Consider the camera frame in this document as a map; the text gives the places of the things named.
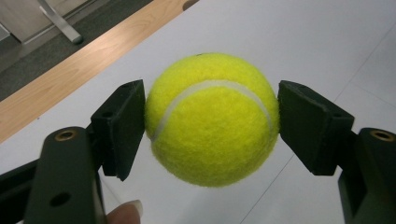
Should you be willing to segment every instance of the white tabletop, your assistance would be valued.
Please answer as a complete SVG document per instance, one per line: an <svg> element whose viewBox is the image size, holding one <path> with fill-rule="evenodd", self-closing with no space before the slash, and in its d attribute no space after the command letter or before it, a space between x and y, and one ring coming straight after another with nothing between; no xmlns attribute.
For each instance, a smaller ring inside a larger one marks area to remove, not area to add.
<svg viewBox="0 0 396 224"><path fill-rule="evenodd" d="M86 127L121 84L146 92L174 61L224 52L280 80L305 84L356 118L353 131L396 133L396 1L201 0L0 145L0 174L37 159L45 137ZM259 171L222 189L184 183L153 157L144 136L130 177L103 177L106 210L140 199L142 223L343 223L337 179L311 175L278 138Z"/></svg>

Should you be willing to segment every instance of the metal leg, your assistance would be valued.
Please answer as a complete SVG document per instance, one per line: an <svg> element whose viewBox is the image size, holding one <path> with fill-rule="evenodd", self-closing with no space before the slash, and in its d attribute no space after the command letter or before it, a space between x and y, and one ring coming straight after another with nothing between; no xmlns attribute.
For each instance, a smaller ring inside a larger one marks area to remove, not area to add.
<svg viewBox="0 0 396 224"><path fill-rule="evenodd" d="M82 42L82 36L69 23L67 23L67 21L62 18L46 0L37 1L41 5L40 9L43 11L44 15L46 15L73 44L79 44Z"/></svg>

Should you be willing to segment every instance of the tennis ball seam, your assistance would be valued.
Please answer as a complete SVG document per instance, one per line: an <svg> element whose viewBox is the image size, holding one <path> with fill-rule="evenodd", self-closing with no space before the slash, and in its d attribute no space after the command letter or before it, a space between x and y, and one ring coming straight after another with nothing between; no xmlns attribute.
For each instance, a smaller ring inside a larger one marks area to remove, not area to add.
<svg viewBox="0 0 396 224"><path fill-rule="evenodd" d="M273 132L274 130L273 122L271 120L271 116L267 110L267 107L255 92L251 91L246 86L237 82L233 82L225 79L219 79L219 80L214 79L214 80L206 80L193 84L184 91L182 91L178 96L176 96L172 100L172 102L168 105L168 107L166 107L165 112L163 113L163 116L161 117L160 122L157 125L157 128L155 129L154 135L151 138L151 142L154 143L156 139L159 137L159 135L165 128L166 123L169 120L169 117L172 115L172 112L177 108L177 106L182 100L184 100L186 97L189 97L190 95L195 94L198 91L202 91L204 89L208 89L212 87L226 87L234 91L238 91L239 93L245 95L247 98L254 101L256 105L260 108L262 113L265 115L265 117L267 118L269 133Z"/></svg>

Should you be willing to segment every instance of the yellow tennis ball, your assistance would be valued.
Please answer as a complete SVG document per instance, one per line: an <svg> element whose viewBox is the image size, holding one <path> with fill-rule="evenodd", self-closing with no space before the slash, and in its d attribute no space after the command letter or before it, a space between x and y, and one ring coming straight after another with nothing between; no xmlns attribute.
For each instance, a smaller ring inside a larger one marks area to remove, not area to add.
<svg viewBox="0 0 396 224"><path fill-rule="evenodd" d="M256 171L279 132L276 96L248 62L221 53L182 59L155 81L146 103L153 154L172 174L205 187Z"/></svg>

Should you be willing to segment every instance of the screw hole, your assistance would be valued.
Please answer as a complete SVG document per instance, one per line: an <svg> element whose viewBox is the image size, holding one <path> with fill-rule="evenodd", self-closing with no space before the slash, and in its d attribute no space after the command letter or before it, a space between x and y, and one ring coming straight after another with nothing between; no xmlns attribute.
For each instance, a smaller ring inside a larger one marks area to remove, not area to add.
<svg viewBox="0 0 396 224"><path fill-rule="evenodd" d="M55 197L53 197L50 200L49 204L52 207L59 207L59 206L64 205L65 203L67 203L70 200L70 198L71 198L71 195L69 193L62 192L62 193L56 195Z"/></svg>
<svg viewBox="0 0 396 224"><path fill-rule="evenodd" d="M113 116L113 112L110 112L110 111L105 112L105 113L103 113L102 116L103 116L104 118L111 118L111 117Z"/></svg>
<svg viewBox="0 0 396 224"><path fill-rule="evenodd" d="M370 134L373 137L375 137L375 138L377 138L379 140L385 141L385 142L393 142L393 141L395 141L395 136L394 135L392 135L390 133L383 132L383 131L373 130L373 131L370 132Z"/></svg>
<svg viewBox="0 0 396 224"><path fill-rule="evenodd" d="M63 132L56 134L55 140L58 142L67 141L67 140L74 138L76 135L77 135L77 132L75 130L72 130L72 129L65 130Z"/></svg>

